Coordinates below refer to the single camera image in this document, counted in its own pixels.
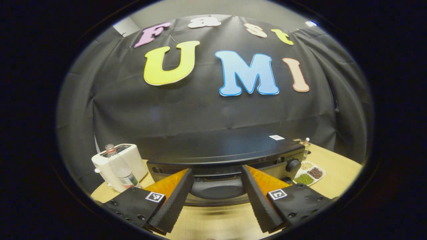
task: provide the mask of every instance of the black curtain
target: black curtain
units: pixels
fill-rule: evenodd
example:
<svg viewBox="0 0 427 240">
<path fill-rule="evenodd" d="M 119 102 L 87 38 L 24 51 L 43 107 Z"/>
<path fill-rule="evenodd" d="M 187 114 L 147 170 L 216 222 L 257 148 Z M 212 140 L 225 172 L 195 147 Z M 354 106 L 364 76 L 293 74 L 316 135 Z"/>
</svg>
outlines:
<svg viewBox="0 0 427 240">
<path fill-rule="evenodd" d="M 359 163 L 365 160 L 373 118 L 369 89 L 357 64 L 330 35 L 318 27 L 281 29 L 294 42 L 290 46 L 271 31 L 277 26 L 228 15 L 209 15 L 219 26 L 188 28 L 191 19 L 202 16 L 208 15 L 171 20 L 153 42 L 137 48 L 142 31 L 122 39 L 111 28 L 70 69 L 58 104 L 58 137 L 66 165 L 88 191 L 102 183 L 91 162 L 97 153 L 94 135 L 101 151 L 109 143 L 134 143 L 149 159 L 180 133 L 262 126 L 286 138 L 310 137 Z M 245 23 L 261 27 L 268 37 L 250 34 Z M 171 70 L 180 61 L 176 45 L 194 40 L 200 45 L 187 77 L 162 86 L 144 81 L 148 51 L 169 46 L 163 69 Z M 254 54 L 270 56 L 280 93 L 221 96 L 222 64 L 214 55 L 221 50 L 237 52 L 248 65 Z M 293 89 L 282 58 L 300 62 L 309 92 Z"/>
</svg>

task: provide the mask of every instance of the wooden table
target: wooden table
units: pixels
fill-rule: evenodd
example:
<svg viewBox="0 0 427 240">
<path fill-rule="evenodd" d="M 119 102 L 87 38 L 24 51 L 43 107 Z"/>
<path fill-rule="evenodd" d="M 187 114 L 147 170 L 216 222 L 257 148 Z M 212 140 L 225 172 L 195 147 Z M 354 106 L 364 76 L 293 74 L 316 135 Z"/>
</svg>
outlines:
<svg viewBox="0 0 427 240">
<path fill-rule="evenodd" d="M 342 195 L 359 174 L 362 166 L 355 161 L 311 144 L 310 161 L 326 175 L 310 187 L 327 198 Z M 141 181 L 142 187 L 154 183 L 150 173 Z M 119 192 L 104 182 L 92 194 L 94 200 L 105 203 Z M 166 238 L 172 240 L 258 240 L 275 233 L 262 233 L 250 203 L 222 207 L 184 206 L 172 232 Z"/>
</svg>

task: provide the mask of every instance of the plastic bottle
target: plastic bottle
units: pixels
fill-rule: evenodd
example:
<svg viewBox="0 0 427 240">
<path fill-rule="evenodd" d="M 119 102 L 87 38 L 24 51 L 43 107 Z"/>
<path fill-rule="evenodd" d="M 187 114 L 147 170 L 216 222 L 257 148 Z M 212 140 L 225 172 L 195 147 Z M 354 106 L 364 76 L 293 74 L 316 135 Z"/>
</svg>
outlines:
<svg viewBox="0 0 427 240">
<path fill-rule="evenodd" d="M 113 144 L 105 146 L 105 150 L 108 153 L 108 164 L 114 175 L 120 180 L 120 182 L 126 187 L 142 188 L 138 180 L 133 175 L 129 165 L 126 161 L 116 152 L 116 148 Z"/>
</svg>

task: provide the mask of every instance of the bottle label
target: bottle label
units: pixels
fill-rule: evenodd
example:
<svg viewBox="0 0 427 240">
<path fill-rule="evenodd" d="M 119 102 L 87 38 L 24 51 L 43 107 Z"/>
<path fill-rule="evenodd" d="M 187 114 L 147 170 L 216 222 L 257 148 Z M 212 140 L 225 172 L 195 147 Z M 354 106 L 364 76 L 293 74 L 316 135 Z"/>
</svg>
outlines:
<svg viewBox="0 0 427 240">
<path fill-rule="evenodd" d="M 119 178 L 119 180 L 126 187 L 126 189 L 133 187 L 133 186 L 140 188 L 139 182 L 136 180 L 136 178 L 134 177 L 134 175 L 132 173 L 125 178 Z"/>
</svg>

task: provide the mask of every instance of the wall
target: wall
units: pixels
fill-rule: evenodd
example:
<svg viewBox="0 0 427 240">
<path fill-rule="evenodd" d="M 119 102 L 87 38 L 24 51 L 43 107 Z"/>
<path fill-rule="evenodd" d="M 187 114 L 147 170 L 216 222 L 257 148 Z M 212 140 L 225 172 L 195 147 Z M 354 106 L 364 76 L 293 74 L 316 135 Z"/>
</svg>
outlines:
<svg viewBox="0 0 427 240">
<path fill-rule="evenodd" d="M 266 0 L 164 0 L 132 14 L 131 19 L 143 29 L 174 18 L 203 14 L 253 18 L 291 31 L 307 28 L 305 22 L 311 20 Z"/>
<path fill-rule="evenodd" d="M 125 19 L 122 19 L 120 22 L 113 25 L 114 29 L 116 29 L 123 37 L 129 36 L 134 32 L 141 30 L 136 23 L 129 16 Z"/>
</svg>

